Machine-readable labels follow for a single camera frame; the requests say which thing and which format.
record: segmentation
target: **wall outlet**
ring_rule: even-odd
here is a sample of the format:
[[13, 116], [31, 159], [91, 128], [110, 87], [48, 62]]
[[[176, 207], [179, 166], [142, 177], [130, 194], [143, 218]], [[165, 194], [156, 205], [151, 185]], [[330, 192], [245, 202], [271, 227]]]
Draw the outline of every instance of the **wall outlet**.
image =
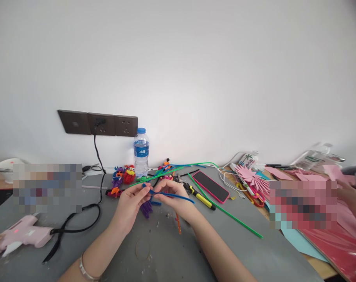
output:
[[138, 134], [138, 117], [114, 116], [117, 136], [135, 137]]
[[66, 133], [92, 134], [86, 112], [58, 110], [58, 114]]
[[104, 121], [96, 129], [96, 135], [115, 136], [114, 116], [109, 114], [88, 113], [88, 121], [92, 134], [95, 133], [95, 124], [98, 121]]

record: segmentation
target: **pink phone case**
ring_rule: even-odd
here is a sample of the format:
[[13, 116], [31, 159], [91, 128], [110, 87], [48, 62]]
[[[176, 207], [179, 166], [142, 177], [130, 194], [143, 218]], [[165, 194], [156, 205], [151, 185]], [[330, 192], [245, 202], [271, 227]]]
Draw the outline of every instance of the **pink phone case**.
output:
[[213, 182], [215, 182], [217, 185], [219, 185], [221, 188], [223, 188], [226, 192], [228, 192], [228, 196], [226, 197], [226, 199], [225, 199], [225, 201], [221, 201], [219, 198], [217, 198], [215, 195], [213, 195], [207, 188], [205, 188], [199, 181], [197, 181], [196, 179], [195, 179], [195, 175], [197, 174], [197, 173], [199, 173], [200, 171], [198, 171], [198, 172], [196, 172], [193, 176], [192, 176], [192, 178], [202, 187], [202, 188], [204, 188], [208, 193], [210, 193], [210, 195], [212, 196], [212, 197], [214, 197], [218, 202], [220, 202], [220, 203], [225, 203], [226, 202], [226, 200], [228, 199], [228, 197], [229, 197], [229, 191], [228, 190], [226, 190], [225, 188], [223, 188], [220, 184], [218, 184], [215, 180], [213, 180], [212, 178], [210, 178], [208, 175], [206, 175], [205, 173], [203, 173], [203, 172], [201, 172], [201, 173], [203, 173], [205, 176], [207, 176], [210, 180], [212, 180]]

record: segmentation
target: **table surface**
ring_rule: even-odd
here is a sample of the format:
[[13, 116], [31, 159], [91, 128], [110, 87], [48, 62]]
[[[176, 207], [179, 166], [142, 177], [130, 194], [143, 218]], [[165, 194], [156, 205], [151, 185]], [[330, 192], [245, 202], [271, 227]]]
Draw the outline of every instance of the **table surface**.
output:
[[[192, 168], [181, 170], [181, 174]], [[218, 171], [214, 168], [201, 170], [221, 183]], [[96, 186], [101, 175], [88, 177], [84, 185]], [[183, 177], [191, 183], [188, 176]], [[104, 186], [111, 185], [111, 175], [104, 179]], [[79, 189], [84, 204], [97, 202], [99, 190]], [[213, 225], [219, 235], [233, 250], [240, 261], [259, 281], [322, 281], [307, 260], [276, 229], [269, 227], [267, 219], [247, 199], [227, 200], [221, 206], [264, 236], [256, 237], [220, 210], [212, 211], [190, 195], [196, 207]], [[108, 226], [118, 199], [104, 195], [101, 203], [101, 217], [98, 223], [82, 233], [64, 234], [61, 246], [54, 257], [45, 265], [41, 262], [51, 250], [57, 237], [42, 248], [31, 245], [21, 246], [5, 258], [0, 256], [0, 281], [56, 281], [83, 251]], [[0, 233], [12, 226], [23, 214], [13, 213], [13, 199], [9, 198], [0, 206]], [[38, 226], [60, 227], [67, 213], [39, 214]], [[68, 224], [70, 229], [89, 225], [97, 216], [97, 209], [77, 214]], [[173, 210], [162, 205], [153, 207], [149, 220], [138, 213], [133, 230], [126, 236], [103, 280], [127, 281], [216, 281], [216, 278], [196, 240], [192, 228], [181, 220], [182, 234], [178, 234]], [[138, 245], [138, 257], [135, 250]]]
[[[268, 172], [268, 171], [264, 171], [263, 174], [270, 178], [273, 179], [272, 175]], [[292, 179], [299, 181], [299, 179], [297, 177], [292, 176], [291, 174], [286, 174], [288, 176], [290, 176]], [[234, 180], [234, 177], [231, 176], [230, 174], [226, 174], [225, 177], [231, 181], [233, 184], [236, 183], [236, 181]], [[265, 208], [260, 208], [260, 207], [256, 207], [259, 212], [266, 218], [269, 220], [269, 212], [265, 209]], [[317, 258], [314, 258], [312, 256], [306, 255], [304, 253], [301, 253], [306, 260], [312, 265], [313, 268], [315, 268], [315, 270], [319, 273], [320, 277], [323, 279], [327, 279], [329, 277], [333, 277], [335, 275], [337, 275], [337, 271], [327, 262], [324, 262], [322, 260], [319, 260]]]

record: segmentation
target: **phone screen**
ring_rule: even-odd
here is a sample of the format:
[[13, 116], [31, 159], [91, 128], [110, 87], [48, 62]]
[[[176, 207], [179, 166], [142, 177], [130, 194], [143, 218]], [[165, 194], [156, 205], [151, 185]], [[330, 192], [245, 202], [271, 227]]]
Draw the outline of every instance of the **phone screen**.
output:
[[229, 197], [229, 192], [206, 176], [203, 172], [198, 171], [192, 176], [198, 184], [207, 190], [212, 196], [219, 199], [220, 202], [225, 202]]

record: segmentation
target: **pink glue gun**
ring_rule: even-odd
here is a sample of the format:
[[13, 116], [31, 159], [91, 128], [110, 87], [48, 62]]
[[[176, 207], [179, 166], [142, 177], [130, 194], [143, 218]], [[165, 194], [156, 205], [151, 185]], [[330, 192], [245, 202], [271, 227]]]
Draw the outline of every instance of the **pink glue gun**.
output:
[[31, 244], [36, 248], [41, 248], [52, 238], [50, 231], [53, 228], [33, 226], [37, 221], [34, 215], [26, 215], [0, 234], [0, 253], [5, 251], [3, 257], [22, 244]]

